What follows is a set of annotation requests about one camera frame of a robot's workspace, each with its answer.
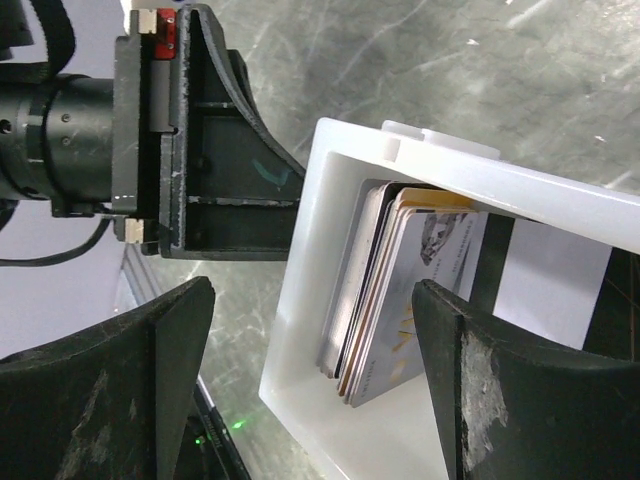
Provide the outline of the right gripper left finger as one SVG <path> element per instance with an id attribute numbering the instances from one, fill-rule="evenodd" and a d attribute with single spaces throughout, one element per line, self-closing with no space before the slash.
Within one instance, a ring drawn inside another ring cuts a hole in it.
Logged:
<path id="1" fill-rule="evenodd" d="M 212 322 L 194 278 L 1 362 L 5 479 L 170 479 Z"/>

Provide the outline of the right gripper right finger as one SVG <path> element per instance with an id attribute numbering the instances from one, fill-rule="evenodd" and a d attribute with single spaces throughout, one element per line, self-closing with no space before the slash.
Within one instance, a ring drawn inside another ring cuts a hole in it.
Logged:
<path id="1" fill-rule="evenodd" d="M 431 280 L 412 310 L 452 479 L 635 479 L 639 366 L 547 340 Z"/>

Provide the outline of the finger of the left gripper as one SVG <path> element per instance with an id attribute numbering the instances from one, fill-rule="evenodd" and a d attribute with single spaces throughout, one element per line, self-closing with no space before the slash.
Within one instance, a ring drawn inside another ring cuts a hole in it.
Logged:
<path id="1" fill-rule="evenodd" d="M 160 130 L 157 238 L 145 255 L 284 260 L 305 169 L 273 137 L 247 65 L 206 4 L 154 8 L 155 54 L 169 64 L 155 93 Z"/>

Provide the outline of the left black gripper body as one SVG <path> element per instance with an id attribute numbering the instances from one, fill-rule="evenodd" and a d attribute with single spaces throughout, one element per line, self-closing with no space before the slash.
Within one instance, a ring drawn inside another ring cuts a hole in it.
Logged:
<path id="1" fill-rule="evenodd" d="M 160 143 L 169 123 L 176 10 L 134 9 L 129 33 L 115 43 L 111 203 L 116 236 L 138 245 L 158 242 Z"/>

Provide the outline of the white card tray box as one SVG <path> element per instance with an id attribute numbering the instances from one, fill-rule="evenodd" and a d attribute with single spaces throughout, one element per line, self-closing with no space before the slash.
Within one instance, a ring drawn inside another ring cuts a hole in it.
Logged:
<path id="1" fill-rule="evenodd" d="M 260 396 L 329 479 L 635 479 L 639 197 L 318 122 Z"/>

